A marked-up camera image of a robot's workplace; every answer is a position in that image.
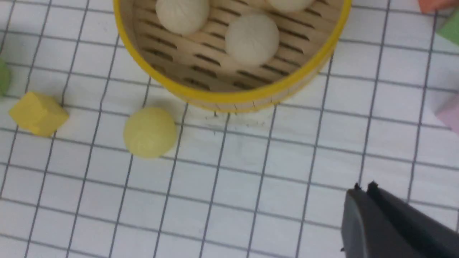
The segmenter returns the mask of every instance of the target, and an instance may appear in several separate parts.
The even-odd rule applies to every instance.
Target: green object
[[[437,31],[443,38],[459,45],[459,10],[456,10],[446,23]]]
[[[6,94],[6,91],[10,87],[10,70],[6,66],[5,62],[0,60],[0,96]]]

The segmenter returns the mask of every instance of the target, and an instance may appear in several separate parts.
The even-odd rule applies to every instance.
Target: bamboo steamer
[[[250,112],[298,92],[331,56],[351,0],[317,0],[307,10],[274,11],[265,0],[211,0],[207,24],[180,36],[167,31],[156,0],[114,0],[120,37],[152,78],[184,101],[219,112]],[[244,67],[225,52],[224,36],[241,14],[264,9],[280,30],[280,48],[260,67]]]

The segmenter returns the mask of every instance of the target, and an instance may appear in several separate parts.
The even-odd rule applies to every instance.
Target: yellow ball
[[[129,117],[123,136],[127,149],[143,158],[163,155],[177,140],[174,120],[169,113],[155,107],[141,109]]]

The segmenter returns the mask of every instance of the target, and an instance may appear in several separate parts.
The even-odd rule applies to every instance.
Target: grid paper
[[[326,68],[254,114],[188,106],[119,39],[110,0],[0,0],[0,258],[344,257],[346,189],[382,188],[459,231],[459,137],[435,111],[458,93],[449,11],[355,0]],[[27,90],[69,121],[50,138],[7,111]],[[176,119],[177,146],[145,161],[122,140],[144,106]]]

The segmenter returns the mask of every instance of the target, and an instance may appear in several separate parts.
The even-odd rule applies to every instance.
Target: yellow cube
[[[19,127],[34,135],[51,136],[68,119],[67,112],[53,97],[29,91],[10,110]]]

